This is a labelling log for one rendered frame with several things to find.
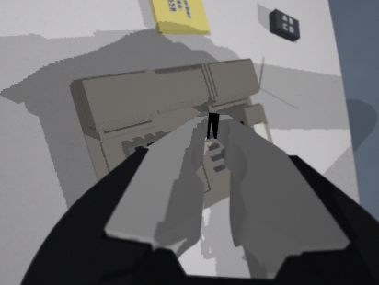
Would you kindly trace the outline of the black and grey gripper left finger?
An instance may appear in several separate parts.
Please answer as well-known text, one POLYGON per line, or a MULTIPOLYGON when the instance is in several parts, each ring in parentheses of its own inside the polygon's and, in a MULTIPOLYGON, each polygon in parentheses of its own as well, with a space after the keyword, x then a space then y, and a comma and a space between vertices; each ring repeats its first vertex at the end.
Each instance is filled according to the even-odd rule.
POLYGON ((100 285, 149 272, 157 248, 179 259, 196 245, 204 183, 195 172, 210 139, 208 113, 140 147, 82 195, 52 228, 20 285, 100 285))

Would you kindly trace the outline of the yellow sticky note pad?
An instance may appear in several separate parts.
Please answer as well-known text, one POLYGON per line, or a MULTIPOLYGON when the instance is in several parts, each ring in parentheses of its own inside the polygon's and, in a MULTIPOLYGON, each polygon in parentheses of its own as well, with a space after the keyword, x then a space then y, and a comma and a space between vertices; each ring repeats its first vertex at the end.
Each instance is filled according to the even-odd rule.
POLYGON ((149 0, 157 34, 206 35, 210 30, 201 0, 149 0))

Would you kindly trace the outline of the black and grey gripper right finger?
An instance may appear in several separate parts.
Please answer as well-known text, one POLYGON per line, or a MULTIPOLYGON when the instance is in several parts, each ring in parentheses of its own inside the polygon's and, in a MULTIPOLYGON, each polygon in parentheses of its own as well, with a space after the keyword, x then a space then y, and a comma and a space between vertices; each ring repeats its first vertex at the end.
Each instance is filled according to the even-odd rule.
POLYGON ((287 256, 299 255, 315 280, 379 285, 379 222, 368 211, 227 114, 212 113, 211 124, 230 170, 233 242, 244 248, 250 278, 274 279, 287 256))

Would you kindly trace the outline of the beige telephone handset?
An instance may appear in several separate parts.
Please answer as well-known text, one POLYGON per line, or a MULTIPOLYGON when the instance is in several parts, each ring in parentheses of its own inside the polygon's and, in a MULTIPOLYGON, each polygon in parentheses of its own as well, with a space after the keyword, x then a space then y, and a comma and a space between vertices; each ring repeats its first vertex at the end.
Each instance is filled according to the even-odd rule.
POLYGON ((86 77, 77 90, 89 129, 107 133, 170 111, 240 101, 260 87, 252 60, 241 59, 159 73, 146 69, 86 77))

